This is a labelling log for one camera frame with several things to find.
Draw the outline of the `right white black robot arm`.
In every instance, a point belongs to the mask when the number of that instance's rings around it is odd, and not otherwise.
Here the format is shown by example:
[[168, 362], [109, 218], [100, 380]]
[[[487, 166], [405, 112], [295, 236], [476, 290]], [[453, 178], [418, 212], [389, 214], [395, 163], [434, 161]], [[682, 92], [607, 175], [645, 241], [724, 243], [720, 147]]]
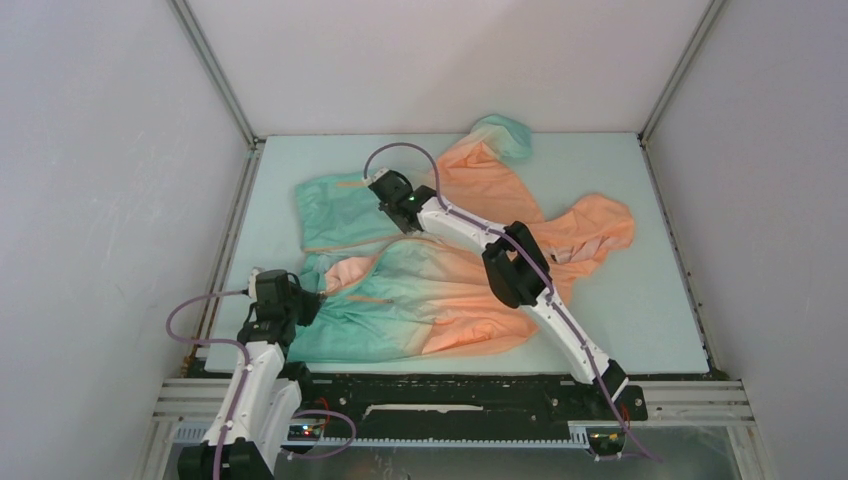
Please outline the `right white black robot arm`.
[[401, 173], [382, 168], [363, 176], [378, 208], [405, 234], [427, 233], [480, 254], [490, 290], [551, 337], [568, 362], [585, 411], [606, 418], [630, 383], [623, 368], [592, 341], [566, 307], [550, 266], [529, 227], [486, 220], [446, 199], [438, 188], [414, 188]]

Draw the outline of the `teal and orange gradient jacket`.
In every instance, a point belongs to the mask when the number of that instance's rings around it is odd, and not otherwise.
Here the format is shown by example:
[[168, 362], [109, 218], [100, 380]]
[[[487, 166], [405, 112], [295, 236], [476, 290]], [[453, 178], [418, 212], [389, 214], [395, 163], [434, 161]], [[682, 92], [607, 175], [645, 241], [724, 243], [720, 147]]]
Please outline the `teal and orange gradient jacket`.
[[[635, 222], [626, 205], [599, 194], [547, 219], [511, 168], [530, 157], [531, 137], [517, 121], [484, 117], [440, 156], [436, 171], [412, 178], [439, 186], [449, 201], [487, 220], [526, 224], [560, 297], [569, 300], [576, 280], [631, 245]], [[360, 174], [306, 181], [295, 199], [305, 254], [300, 279], [325, 302], [297, 332], [294, 359], [376, 363], [491, 355], [535, 335], [531, 318], [496, 299], [478, 254], [432, 235], [403, 234]]]

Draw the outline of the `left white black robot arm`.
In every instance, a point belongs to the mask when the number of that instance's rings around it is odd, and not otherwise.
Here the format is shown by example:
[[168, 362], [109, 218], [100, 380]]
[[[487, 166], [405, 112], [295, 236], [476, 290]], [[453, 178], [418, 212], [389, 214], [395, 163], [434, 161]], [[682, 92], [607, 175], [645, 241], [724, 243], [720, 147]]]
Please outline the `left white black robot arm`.
[[316, 403], [315, 388], [298, 365], [279, 376], [297, 330], [314, 321], [323, 296], [301, 286], [286, 270], [251, 272], [243, 295], [248, 316], [231, 345], [236, 367], [214, 421], [199, 444], [182, 450], [181, 479], [271, 479], [292, 416]]

